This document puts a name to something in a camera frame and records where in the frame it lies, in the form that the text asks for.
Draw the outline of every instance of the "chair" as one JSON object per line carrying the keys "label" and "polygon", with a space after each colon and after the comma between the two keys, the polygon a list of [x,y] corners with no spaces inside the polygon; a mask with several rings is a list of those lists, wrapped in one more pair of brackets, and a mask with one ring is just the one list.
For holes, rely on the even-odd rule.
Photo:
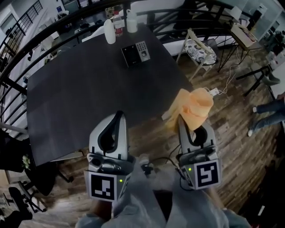
{"label": "chair", "polygon": [[8,217],[5,218],[5,220],[1,220],[1,228],[17,228],[20,226],[22,221],[31,220],[33,218],[32,213],[28,210],[27,203],[29,202],[29,200],[24,195],[22,195],[20,191],[15,187],[10,187],[9,193],[12,199],[7,199],[4,195],[6,203],[9,206],[10,203],[14,203],[18,208],[18,211],[13,211]]}
{"label": "chair", "polygon": [[203,76],[205,76],[213,68],[213,66],[218,63],[216,53],[213,49],[218,50],[218,46],[214,39],[205,40],[202,42],[197,38],[195,33],[190,28],[188,29],[188,33],[178,54],[176,63],[178,63],[183,50],[185,50],[195,65],[198,66],[190,80],[201,68],[206,70],[206,72],[203,74]]}
{"label": "chair", "polygon": [[280,84],[280,79],[272,75],[268,66],[261,67],[258,63],[252,63],[251,70],[252,70],[251,72],[236,78],[237,80],[240,80],[242,78],[254,75],[256,79],[256,82],[254,83],[254,85],[244,94],[245,97],[252,90],[256,90],[256,88],[260,85],[260,81],[263,82],[267,86],[273,86],[273,85]]}
{"label": "chair", "polygon": [[[24,155],[30,159],[28,168],[23,166],[22,159]],[[29,139],[19,141],[2,130],[0,130],[0,169],[14,172],[25,171],[31,182],[19,182],[19,185],[28,199],[31,199],[37,193],[37,191],[34,191],[29,194],[28,189],[32,186],[35,186],[41,194],[47,196],[55,184],[57,175],[68,183],[73,181],[73,177],[68,179],[61,174],[56,162],[49,162],[36,167]]]}

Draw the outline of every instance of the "white bottle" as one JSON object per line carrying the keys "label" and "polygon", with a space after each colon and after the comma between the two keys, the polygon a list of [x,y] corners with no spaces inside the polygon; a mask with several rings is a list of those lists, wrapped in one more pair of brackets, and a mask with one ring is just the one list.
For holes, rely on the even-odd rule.
{"label": "white bottle", "polygon": [[126,10],[127,18],[126,18],[126,27],[129,33],[135,33],[138,30],[138,22],[137,15],[135,12],[130,9]]}
{"label": "white bottle", "polygon": [[107,19],[104,23],[104,33],[108,44],[116,42],[116,34],[113,23],[110,19]]}

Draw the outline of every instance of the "keypad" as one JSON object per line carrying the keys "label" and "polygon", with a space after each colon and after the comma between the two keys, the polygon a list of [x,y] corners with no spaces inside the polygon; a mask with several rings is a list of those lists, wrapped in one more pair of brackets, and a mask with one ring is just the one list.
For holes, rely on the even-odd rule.
{"label": "keypad", "polygon": [[137,47],[139,51],[143,51],[146,49],[146,43],[145,42],[137,43]]}

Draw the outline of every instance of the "gray pants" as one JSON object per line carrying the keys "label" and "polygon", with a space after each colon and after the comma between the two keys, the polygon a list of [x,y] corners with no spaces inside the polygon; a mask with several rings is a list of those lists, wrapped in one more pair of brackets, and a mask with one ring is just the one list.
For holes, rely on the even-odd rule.
{"label": "gray pants", "polygon": [[259,105],[256,107],[257,113],[275,112],[274,114],[265,117],[250,126],[250,129],[254,131],[269,125],[285,121],[285,103],[284,99],[274,100],[265,105]]}

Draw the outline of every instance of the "yellow towel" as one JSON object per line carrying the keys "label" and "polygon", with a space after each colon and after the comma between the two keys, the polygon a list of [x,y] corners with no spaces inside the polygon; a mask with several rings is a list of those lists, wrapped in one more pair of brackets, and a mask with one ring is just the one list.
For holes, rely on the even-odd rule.
{"label": "yellow towel", "polygon": [[191,93],[181,89],[167,111],[170,118],[166,125],[169,129],[178,132],[177,118],[180,114],[189,129],[196,130],[207,119],[213,104],[213,97],[203,88],[198,88]]}

